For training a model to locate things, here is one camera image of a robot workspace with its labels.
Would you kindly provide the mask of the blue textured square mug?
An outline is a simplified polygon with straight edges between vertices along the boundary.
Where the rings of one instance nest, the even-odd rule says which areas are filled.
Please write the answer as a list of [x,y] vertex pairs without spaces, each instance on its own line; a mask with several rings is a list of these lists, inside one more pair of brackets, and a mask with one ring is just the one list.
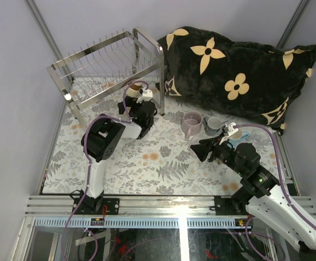
[[217,136],[222,132],[225,122],[217,117],[204,117],[203,125],[208,136]]

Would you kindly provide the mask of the pink ribbed ceramic mug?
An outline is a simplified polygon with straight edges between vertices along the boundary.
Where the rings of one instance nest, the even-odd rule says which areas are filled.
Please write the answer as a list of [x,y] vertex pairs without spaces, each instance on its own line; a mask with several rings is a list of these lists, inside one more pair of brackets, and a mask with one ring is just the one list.
[[184,114],[181,121],[181,130],[184,133],[185,140],[200,133],[203,117],[196,111],[188,111]]

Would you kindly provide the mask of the light blue ceramic mug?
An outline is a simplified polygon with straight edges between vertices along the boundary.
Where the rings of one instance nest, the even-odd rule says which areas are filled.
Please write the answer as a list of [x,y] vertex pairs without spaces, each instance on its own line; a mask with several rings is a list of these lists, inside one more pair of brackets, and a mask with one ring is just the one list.
[[236,147],[241,142],[244,142],[249,136],[249,132],[239,129],[235,134],[229,137],[229,142],[233,145],[233,147]]

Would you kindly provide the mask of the steel two-tier dish rack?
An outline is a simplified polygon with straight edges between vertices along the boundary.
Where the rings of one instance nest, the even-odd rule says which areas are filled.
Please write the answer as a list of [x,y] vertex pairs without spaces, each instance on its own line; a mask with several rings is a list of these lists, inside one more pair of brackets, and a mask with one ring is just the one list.
[[92,120],[87,110],[111,94],[120,96],[131,82],[148,83],[164,114],[164,70],[163,48],[140,27],[93,42],[47,67],[82,129]]

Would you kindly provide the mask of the clear faceted drinking glass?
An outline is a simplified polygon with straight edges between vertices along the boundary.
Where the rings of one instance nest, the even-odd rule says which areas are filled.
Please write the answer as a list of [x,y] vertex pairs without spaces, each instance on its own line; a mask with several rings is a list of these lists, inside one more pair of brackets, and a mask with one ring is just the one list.
[[270,141],[268,133],[262,129],[254,129],[250,133],[250,139],[257,145],[266,145]]

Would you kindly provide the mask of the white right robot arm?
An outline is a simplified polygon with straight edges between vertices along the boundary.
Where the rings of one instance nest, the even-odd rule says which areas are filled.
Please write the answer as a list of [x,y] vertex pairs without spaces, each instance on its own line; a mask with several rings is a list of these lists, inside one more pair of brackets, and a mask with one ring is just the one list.
[[241,177],[241,187],[232,196],[216,196],[212,210],[217,215],[249,214],[281,235],[301,260],[316,260],[316,219],[285,194],[279,180],[260,164],[251,143],[236,148],[219,137],[190,146],[200,161],[218,161]]

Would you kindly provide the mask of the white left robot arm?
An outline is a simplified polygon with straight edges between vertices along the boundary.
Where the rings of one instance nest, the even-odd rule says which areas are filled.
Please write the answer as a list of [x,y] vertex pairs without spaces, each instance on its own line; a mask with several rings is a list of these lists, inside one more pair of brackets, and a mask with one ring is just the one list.
[[157,109],[152,101],[132,103],[134,116],[128,121],[100,114],[94,119],[81,139],[84,154],[89,161],[86,185],[80,190],[80,198],[74,200],[76,214],[105,213],[104,176],[108,159],[114,153],[121,138],[141,139],[154,124]]

